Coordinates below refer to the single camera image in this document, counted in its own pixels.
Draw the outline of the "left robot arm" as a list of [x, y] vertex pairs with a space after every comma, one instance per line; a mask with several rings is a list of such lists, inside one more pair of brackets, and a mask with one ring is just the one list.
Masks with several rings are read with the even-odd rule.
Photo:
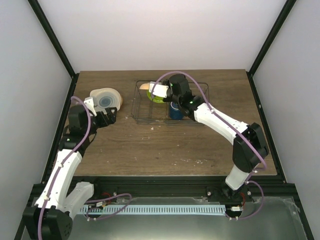
[[32, 240], [66, 240], [73, 220], [85, 201], [97, 202], [102, 189], [90, 182], [79, 182], [69, 192], [74, 173], [91, 144], [90, 136], [116, 122], [117, 108], [95, 111], [75, 105], [69, 109], [68, 132], [59, 142], [55, 165], [44, 190], [33, 206], [25, 208], [22, 219]]

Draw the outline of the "dark blue mug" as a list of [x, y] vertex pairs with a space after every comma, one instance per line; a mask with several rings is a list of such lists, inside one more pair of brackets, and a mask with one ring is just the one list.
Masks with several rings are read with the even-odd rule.
[[170, 103], [170, 106], [169, 106], [169, 117], [172, 120], [177, 120], [177, 121], [182, 120], [184, 118], [184, 115], [179, 110], [178, 105], [176, 103], [174, 103], [174, 102]]

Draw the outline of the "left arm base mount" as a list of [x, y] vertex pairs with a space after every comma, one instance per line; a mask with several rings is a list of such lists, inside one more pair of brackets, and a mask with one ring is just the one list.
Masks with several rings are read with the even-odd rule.
[[108, 192], [103, 192], [101, 196], [99, 196], [97, 199], [89, 199], [85, 203], [91, 204], [91, 203], [98, 203], [98, 202], [110, 202], [111, 200], [115, 199], [117, 197], [117, 192], [113, 192], [112, 194]]

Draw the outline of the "black wire dish rack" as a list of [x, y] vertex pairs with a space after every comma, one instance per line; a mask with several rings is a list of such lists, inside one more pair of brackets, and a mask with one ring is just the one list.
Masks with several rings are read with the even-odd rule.
[[149, 83], [148, 80], [138, 80], [135, 83], [134, 97], [131, 108], [131, 116], [137, 123], [155, 124], [155, 125], [195, 125], [201, 124], [184, 116], [182, 120], [173, 120], [169, 116], [170, 103], [155, 103], [148, 99], [146, 90], [139, 87], [142, 84]]

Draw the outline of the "orange bowl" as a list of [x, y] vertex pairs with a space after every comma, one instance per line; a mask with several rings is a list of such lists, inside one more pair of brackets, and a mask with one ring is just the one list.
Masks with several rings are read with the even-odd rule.
[[146, 90], [146, 91], [148, 91], [149, 88], [150, 88], [150, 83], [143, 83], [143, 84], [139, 87], [140, 90]]

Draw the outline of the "white grey swirl bowl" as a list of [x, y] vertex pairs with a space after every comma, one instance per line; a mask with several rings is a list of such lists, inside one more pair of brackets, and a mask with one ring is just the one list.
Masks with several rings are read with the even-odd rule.
[[105, 112], [105, 108], [117, 108], [119, 95], [120, 93], [116, 89], [106, 87], [92, 90], [89, 96], [93, 97], [95, 111]]

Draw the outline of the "lime green plate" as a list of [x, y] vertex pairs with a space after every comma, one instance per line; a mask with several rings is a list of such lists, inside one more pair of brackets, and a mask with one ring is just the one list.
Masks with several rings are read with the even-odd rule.
[[146, 91], [146, 95], [148, 97], [148, 99], [156, 104], [164, 104], [165, 102], [163, 101], [163, 97], [160, 96], [156, 96], [154, 93], [151, 95], [151, 93], [149, 92], [149, 90]]

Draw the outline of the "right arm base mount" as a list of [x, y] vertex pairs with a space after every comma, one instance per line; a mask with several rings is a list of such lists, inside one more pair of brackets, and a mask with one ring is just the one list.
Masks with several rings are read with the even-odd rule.
[[225, 183], [221, 185], [210, 185], [205, 189], [207, 198], [210, 202], [220, 204], [240, 204], [243, 200], [251, 202], [253, 199], [248, 195], [249, 188], [241, 186], [238, 190], [232, 190]]

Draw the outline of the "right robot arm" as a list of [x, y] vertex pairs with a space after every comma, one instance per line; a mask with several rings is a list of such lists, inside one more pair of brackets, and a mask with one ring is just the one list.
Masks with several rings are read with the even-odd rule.
[[269, 148], [262, 127], [258, 123], [247, 124], [236, 120], [214, 108], [206, 95], [194, 95], [190, 85], [191, 77], [176, 72], [170, 78], [161, 80], [155, 87], [165, 102], [175, 104], [187, 118], [201, 123], [221, 136], [232, 145], [233, 167], [225, 178], [222, 188], [223, 198], [229, 202], [240, 196], [240, 188], [250, 177], [265, 170], [265, 158]]

